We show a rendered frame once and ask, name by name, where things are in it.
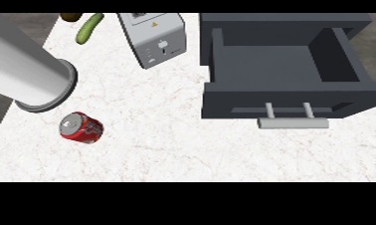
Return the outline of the dark grey drawer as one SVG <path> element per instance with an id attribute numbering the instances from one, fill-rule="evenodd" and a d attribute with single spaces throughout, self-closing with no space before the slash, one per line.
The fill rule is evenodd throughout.
<path id="1" fill-rule="evenodd" d="M 304 38 L 293 33 L 230 38 L 211 31 L 209 79 L 242 88 L 317 87 L 335 83 L 370 83 L 340 28 L 323 28 Z"/>
<path id="2" fill-rule="evenodd" d="M 376 83 L 324 82 L 271 86 L 205 83 L 202 118 L 305 117 L 310 103 L 315 117 L 345 118 L 376 107 Z"/>

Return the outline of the dark grey drawer front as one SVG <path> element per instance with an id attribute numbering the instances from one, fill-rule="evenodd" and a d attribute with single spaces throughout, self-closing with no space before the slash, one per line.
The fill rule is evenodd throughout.
<path id="1" fill-rule="evenodd" d="M 324 82 L 271 86 L 205 83 L 202 118 L 305 117 L 310 103 L 315 117 L 345 118 L 376 107 L 376 83 Z"/>

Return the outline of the red can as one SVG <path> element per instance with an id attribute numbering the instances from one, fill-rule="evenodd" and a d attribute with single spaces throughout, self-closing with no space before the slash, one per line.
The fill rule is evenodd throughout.
<path id="1" fill-rule="evenodd" d="M 59 124 L 62 137 L 81 143 L 96 142 L 103 135 L 103 131 L 103 124 L 82 112 L 69 113 Z"/>

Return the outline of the grey toaster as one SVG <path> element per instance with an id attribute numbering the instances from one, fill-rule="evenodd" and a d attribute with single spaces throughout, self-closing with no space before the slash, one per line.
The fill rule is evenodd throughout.
<path id="1" fill-rule="evenodd" d="M 118 18 L 143 69 L 187 51 L 186 22 L 178 13 L 119 13 Z"/>

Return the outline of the dark grey cabinet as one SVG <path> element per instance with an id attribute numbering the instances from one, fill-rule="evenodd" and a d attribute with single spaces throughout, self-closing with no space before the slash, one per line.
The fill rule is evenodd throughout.
<path id="1" fill-rule="evenodd" d="M 211 31 L 227 46 L 307 46 L 326 28 L 352 39 L 371 23 L 367 13 L 200 13 L 199 64 L 208 65 Z"/>

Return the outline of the green cucumber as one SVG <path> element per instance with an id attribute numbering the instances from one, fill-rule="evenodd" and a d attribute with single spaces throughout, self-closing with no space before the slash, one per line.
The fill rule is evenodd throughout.
<path id="1" fill-rule="evenodd" d="M 77 33 L 77 38 L 75 41 L 79 45 L 84 45 L 91 37 L 93 31 L 105 19 L 105 14 L 103 13 L 96 13 L 90 19 L 85 21 L 78 33 Z"/>

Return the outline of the brown round object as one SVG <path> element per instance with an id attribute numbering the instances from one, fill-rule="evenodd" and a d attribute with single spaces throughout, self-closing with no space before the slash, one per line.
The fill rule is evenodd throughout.
<path id="1" fill-rule="evenodd" d="M 60 17 L 66 22 L 77 22 L 81 18 L 81 13 L 62 13 Z"/>

